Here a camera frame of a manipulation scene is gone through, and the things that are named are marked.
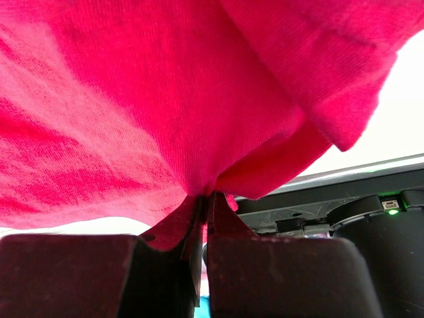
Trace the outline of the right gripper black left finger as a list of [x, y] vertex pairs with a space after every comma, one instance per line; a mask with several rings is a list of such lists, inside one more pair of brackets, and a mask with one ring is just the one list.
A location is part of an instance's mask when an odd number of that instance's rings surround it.
[[201, 197], [141, 235], [1, 239], [2, 317], [193, 317], [199, 305]]

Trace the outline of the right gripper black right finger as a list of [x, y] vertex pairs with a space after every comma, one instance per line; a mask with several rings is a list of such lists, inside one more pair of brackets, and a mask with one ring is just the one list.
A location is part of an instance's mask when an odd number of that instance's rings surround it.
[[212, 317], [381, 317], [366, 262], [345, 239], [260, 237], [214, 193], [207, 212]]

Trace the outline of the crimson red t shirt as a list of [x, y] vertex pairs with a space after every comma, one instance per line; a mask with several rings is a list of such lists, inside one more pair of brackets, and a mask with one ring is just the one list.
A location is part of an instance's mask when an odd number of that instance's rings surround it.
[[351, 148], [422, 1], [2, 1], [1, 226], [148, 225]]

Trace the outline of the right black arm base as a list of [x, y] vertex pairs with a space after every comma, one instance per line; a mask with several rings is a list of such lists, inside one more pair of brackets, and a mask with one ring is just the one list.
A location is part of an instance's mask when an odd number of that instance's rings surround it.
[[348, 202], [423, 188], [423, 164], [384, 168], [327, 180], [295, 182], [258, 200], [239, 199], [237, 214], [254, 230], [269, 231], [278, 221], [323, 219]]

